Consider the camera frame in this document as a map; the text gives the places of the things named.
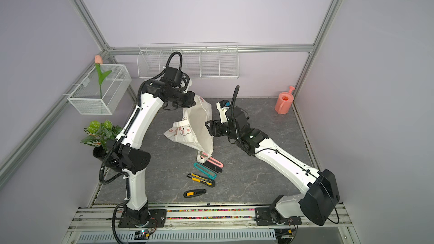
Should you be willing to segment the yellow black utility knife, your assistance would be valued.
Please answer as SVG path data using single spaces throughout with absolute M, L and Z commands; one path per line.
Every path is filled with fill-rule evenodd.
M 187 174 L 187 178 L 190 178 L 195 182 L 201 183 L 211 188 L 215 187 L 215 181 L 207 177 L 202 177 L 195 174 Z

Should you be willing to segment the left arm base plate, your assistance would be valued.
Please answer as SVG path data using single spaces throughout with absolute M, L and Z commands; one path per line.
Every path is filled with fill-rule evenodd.
M 136 211 L 126 209 L 121 215 L 119 228 L 162 228 L 165 226 L 167 211 L 164 209 L 146 209 Z

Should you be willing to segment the short black yellow knife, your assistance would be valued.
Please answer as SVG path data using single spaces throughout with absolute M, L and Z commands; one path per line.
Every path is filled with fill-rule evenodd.
M 206 194 L 206 189 L 194 189 L 194 190 L 188 190 L 184 192 L 183 197 L 184 198 L 194 198 L 203 194 Z

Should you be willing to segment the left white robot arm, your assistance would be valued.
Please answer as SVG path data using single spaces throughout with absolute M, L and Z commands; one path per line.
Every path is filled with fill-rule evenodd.
M 115 140 L 107 141 L 108 152 L 99 170 L 101 184 L 109 184 L 118 177 L 125 179 L 126 200 L 121 205 L 125 215 L 140 224 L 148 222 L 148 199 L 145 193 L 145 171 L 150 163 L 150 154 L 141 150 L 141 145 L 150 124 L 161 109 L 171 105 L 190 108 L 195 105 L 195 94 L 190 91 L 190 78 L 182 71 L 183 56 L 173 52 L 168 57 L 163 71 L 144 81 L 137 93 L 137 105 L 126 126 Z M 109 158 L 118 161 L 122 171 L 110 179 L 104 178 L 104 169 Z

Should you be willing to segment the teal utility knife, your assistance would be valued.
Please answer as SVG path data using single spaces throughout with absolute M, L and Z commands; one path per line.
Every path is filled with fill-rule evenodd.
M 199 170 L 200 172 L 202 172 L 203 174 L 205 174 L 208 178 L 215 180 L 217 175 L 215 172 L 213 172 L 212 170 L 208 169 L 207 167 L 201 165 L 200 163 L 195 162 L 193 164 L 194 168 L 196 168 L 197 170 Z

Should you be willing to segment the white cartoon tote bag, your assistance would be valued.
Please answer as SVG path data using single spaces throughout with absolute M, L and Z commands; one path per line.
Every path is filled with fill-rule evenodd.
M 195 105 L 183 109 L 183 118 L 164 133 L 171 141 L 198 151 L 196 162 L 204 164 L 214 151 L 213 137 L 205 125 L 212 120 L 212 107 L 201 96 L 194 95 Z

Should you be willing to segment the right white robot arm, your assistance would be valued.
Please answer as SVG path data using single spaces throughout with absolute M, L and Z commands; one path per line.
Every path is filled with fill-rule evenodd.
M 220 118 L 206 122 L 209 134 L 226 136 L 231 144 L 269 164 L 299 190 L 296 195 L 278 196 L 264 214 L 257 214 L 257 221 L 281 225 L 302 215 L 315 225 L 323 226 L 331 213 L 337 211 L 340 201 L 335 175 L 328 169 L 320 171 L 308 166 L 278 146 L 269 135 L 252 128 L 245 111 L 236 105 L 239 89 L 236 86 L 230 101 L 216 104 Z

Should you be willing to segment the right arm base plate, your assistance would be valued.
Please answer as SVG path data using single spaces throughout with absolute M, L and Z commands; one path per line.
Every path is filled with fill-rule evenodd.
M 299 216 L 284 218 L 276 210 L 270 207 L 257 207 L 254 209 L 254 221 L 258 226 L 271 225 L 301 225 L 302 221 Z

